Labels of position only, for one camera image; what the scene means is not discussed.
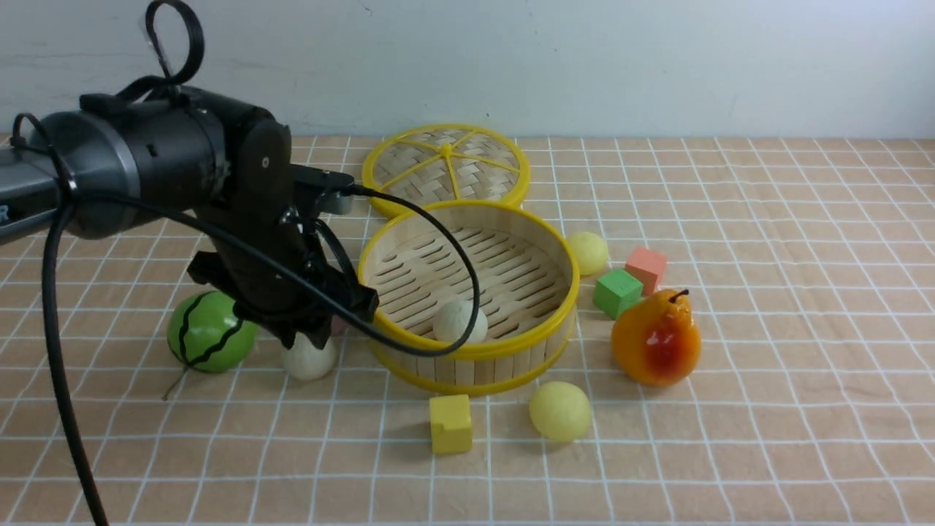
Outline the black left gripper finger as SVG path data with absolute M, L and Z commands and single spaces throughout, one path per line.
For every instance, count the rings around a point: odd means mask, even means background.
M 307 329 L 304 321 L 277 321 L 276 337 L 284 348 L 291 348 L 295 344 L 297 334 L 304 334 Z
M 332 322 L 330 320 L 318 320 L 310 329 L 310 343 L 314 348 L 324 348 L 332 336 Z

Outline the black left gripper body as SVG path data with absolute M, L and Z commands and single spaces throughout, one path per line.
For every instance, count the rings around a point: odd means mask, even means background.
M 378 296 L 360 284 L 336 235 L 320 218 L 300 218 L 293 207 L 291 132 L 272 118 L 229 134 L 232 171 L 219 199 L 196 209 L 253 247 L 244 252 L 214 237 L 216 254 L 198 254 L 189 267 L 236 300 L 236 310 L 276 336 L 277 321 L 304 321 L 304 333 L 334 316 L 328 302 L 301 289 L 289 273 L 313 284 L 365 323 L 373 321 Z

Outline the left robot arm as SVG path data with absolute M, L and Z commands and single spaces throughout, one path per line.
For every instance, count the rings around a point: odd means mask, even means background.
M 131 102 L 84 94 L 80 109 L 44 117 L 2 149 L 2 243 L 53 222 L 102 240 L 158 218 L 194 212 L 214 249 L 187 269 L 236 302 L 237 313 L 285 346 L 303 333 L 329 340 L 333 316 L 370 323 L 375 290 L 321 244 L 340 250 L 319 213 L 344 214 L 357 189 L 347 174 L 291 163 L 291 132 L 270 111 L 197 88 L 158 89 Z

